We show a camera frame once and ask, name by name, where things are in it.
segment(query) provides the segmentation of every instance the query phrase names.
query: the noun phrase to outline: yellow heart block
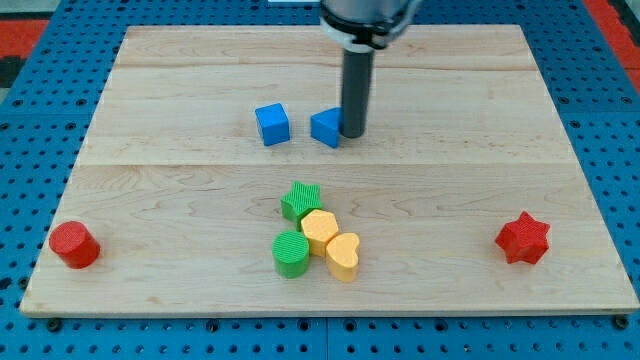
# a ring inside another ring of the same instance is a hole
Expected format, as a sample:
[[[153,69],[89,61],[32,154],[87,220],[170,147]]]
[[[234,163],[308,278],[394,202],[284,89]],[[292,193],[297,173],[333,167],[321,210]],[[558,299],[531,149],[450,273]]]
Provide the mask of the yellow heart block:
[[[327,267],[336,279],[352,282],[358,271],[358,249],[360,238],[354,233],[336,236],[327,245]]]
[[[301,221],[302,232],[309,240],[309,252],[313,255],[326,255],[327,244],[338,235],[336,216],[328,211],[313,210]]]

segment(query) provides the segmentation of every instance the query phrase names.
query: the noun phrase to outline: red star block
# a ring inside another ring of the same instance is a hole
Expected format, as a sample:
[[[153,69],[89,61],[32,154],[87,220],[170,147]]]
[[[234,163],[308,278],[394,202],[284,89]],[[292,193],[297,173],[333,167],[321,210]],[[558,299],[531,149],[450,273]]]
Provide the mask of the red star block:
[[[496,243],[507,255],[507,263],[526,261],[535,264],[549,249],[549,224],[536,221],[526,211],[518,220],[507,223],[496,238]]]

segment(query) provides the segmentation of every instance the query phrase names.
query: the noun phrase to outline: red surface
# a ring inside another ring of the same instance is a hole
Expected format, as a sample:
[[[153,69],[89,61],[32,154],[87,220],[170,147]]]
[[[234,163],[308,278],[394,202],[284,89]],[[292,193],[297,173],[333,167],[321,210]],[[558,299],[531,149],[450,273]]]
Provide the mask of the red surface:
[[[523,211],[518,220],[502,228],[496,243],[504,250],[507,263],[525,261],[535,264],[549,249],[547,232],[550,227]]]
[[[49,20],[1,20],[0,58],[28,58],[47,24]]]
[[[622,67],[627,70],[636,90],[640,91],[640,48],[631,38],[631,33],[620,22],[618,11],[607,0],[584,0],[591,16],[600,27],[600,31],[618,57]]]
[[[91,265],[100,254],[100,244],[80,222],[69,221],[53,230],[49,247],[72,269]]]

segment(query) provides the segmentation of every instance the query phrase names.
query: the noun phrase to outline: blue block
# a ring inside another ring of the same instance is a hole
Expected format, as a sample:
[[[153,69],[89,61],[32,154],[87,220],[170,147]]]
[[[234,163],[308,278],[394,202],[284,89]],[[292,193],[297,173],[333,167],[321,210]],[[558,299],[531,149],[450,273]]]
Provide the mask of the blue block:
[[[264,146],[271,146],[289,141],[289,118],[282,104],[273,104],[256,109],[258,132]]]
[[[337,148],[340,140],[340,108],[333,108],[311,116],[311,137]]]

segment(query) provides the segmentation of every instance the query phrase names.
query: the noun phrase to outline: wood grain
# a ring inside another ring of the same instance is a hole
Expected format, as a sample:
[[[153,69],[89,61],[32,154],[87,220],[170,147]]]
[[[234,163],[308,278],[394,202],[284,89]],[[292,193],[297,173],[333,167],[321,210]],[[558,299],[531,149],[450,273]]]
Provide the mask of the wood grain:
[[[333,150],[309,116],[339,98],[317,27],[132,27],[53,220],[102,244],[72,271],[45,242],[32,317],[489,316],[640,305],[517,26],[414,26],[379,52],[367,134]],[[282,102],[269,148],[253,110]],[[358,278],[312,257],[273,269],[280,197],[322,185],[360,236]],[[526,209],[551,224],[536,266],[493,242]]]

